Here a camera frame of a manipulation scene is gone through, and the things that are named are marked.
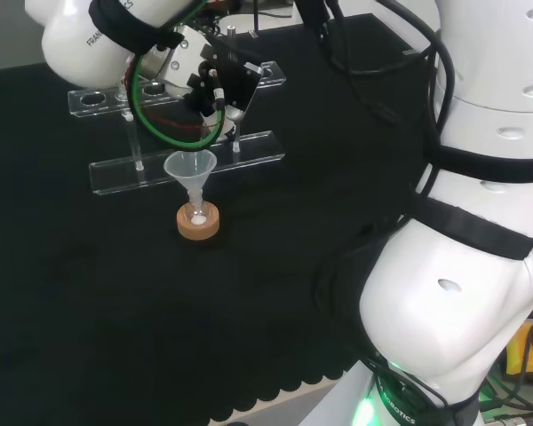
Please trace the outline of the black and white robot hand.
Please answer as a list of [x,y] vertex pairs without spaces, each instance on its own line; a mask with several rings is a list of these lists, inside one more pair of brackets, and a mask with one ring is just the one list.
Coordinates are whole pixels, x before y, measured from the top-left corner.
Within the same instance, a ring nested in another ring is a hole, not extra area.
[[172,97],[185,100],[203,118],[208,132],[216,126],[222,108],[225,119],[218,141],[233,139],[265,76],[264,68],[235,51],[233,39],[214,39],[188,25],[175,32],[181,41],[167,53],[156,80]]

